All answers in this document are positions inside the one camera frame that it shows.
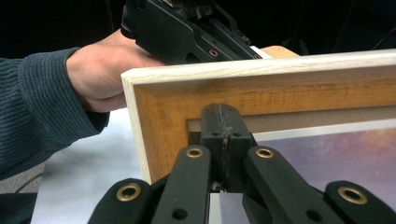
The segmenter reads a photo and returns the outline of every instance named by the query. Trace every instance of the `white table surface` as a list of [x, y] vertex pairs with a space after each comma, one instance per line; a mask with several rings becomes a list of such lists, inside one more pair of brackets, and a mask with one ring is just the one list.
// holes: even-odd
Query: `white table surface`
[[107, 128], [54, 154], [45, 165], [32, 223], [86, 223], [116, 182], [142, 178], [128, 110], [111, 113]]

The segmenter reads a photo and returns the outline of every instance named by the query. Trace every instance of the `metal pin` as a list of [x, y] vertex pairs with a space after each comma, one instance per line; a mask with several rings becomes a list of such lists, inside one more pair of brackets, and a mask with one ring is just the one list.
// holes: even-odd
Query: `metal pin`
[[186, 151], [186, 154], [190, 158], [198, 158], [204, 155], [204, 152], [199, 148], [190, 148]]
[[363, 193], [350, 187], [340, 187], [338, 194], [350, 203], [366, 204], [368, 202], [367, 197]]
[[274, 157], [274, 152], [267, 148], [260, 148], [256, 150], [256, 154], [262, 158], [270, 159]]
[[117, 190], [117, 199], [122, 202], [129, 202], [137, 198], [141, 191], [142, 189], [136, 183], [126, 184]]
[[213, 57], [218, 57], [219, 56], [219, 53], [217, 51], [213, 50], [213, 49], [209, 51], [209, 54], [212, 55]]

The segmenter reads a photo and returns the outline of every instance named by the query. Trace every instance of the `person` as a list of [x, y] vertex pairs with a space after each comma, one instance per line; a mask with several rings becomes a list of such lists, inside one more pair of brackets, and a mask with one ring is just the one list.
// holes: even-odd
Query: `person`
[[99, 134], [126, 106], [120, 74], [162, 65], [120, 30], [81, 49], [0, 59], [0, 180]]

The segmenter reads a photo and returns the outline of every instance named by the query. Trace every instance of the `light wood molding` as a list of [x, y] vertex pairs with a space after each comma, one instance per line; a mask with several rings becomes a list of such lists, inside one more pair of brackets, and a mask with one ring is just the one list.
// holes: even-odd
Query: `light wood molding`
[[132, 69], [122, 74], [146, 181], [167, 175], [187, 120], [224, 103], [242, 115], [396, 105], [396, 49]]

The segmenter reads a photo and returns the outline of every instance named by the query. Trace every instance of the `black tool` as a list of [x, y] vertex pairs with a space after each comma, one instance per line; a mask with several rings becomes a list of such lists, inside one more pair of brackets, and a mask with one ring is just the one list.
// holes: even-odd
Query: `black tool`
[[128, 0], [121, 32], [167, 64], [261, 58], [235, 20], [210, 0]]
[[207, 223], [209, 193], [243, 193], [250, 223], [396, 223], [396, 214], [367, 189], [347, 181], [325, 192], [309, 186], [283, 156], [257, 146], [229, 105], [202, 110], [169, 176], [153, 185], [126, 179], [96, 206], [90, 223]]

